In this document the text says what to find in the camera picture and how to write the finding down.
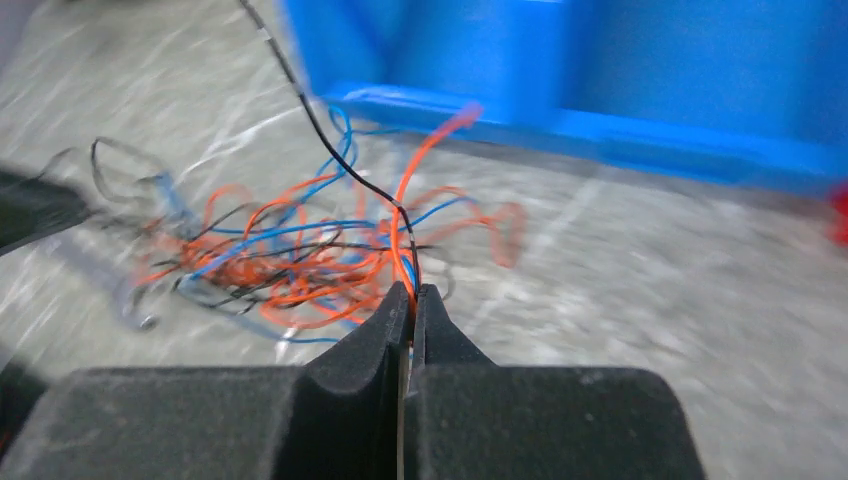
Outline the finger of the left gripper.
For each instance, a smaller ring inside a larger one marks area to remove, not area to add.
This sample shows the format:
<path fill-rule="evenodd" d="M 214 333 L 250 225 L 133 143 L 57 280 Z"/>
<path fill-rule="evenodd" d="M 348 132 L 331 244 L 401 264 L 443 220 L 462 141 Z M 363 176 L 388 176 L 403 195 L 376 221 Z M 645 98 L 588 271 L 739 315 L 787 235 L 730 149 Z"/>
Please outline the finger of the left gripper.
<path fill-rule="evenodd" d="M 70 185 L 1 169 L 1 255 L 77 226 L 90 207 Z"/>

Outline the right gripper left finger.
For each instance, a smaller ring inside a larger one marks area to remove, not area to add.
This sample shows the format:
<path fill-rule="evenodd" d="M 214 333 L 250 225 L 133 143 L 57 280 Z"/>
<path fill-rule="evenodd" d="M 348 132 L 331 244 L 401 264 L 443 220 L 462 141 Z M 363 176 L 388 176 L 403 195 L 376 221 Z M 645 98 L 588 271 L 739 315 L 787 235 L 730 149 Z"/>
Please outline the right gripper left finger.
<path fill-rule="evenodd" d="M 36 403 L 5 479 L 394 479 L 410 299 L 302 366 L 97 368 Z"/>

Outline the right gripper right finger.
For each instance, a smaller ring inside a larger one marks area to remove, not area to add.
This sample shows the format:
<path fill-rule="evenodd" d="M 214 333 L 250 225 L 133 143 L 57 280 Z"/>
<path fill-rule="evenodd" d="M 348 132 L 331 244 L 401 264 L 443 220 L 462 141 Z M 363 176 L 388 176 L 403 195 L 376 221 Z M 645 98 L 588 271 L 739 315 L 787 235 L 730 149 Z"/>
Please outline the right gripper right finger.
<path fill-rule="evenodd" d="M 404 401 L 409 479 L 702 479 L 675 392 L 614 366 L 501 366 L 418 297 Z"/>

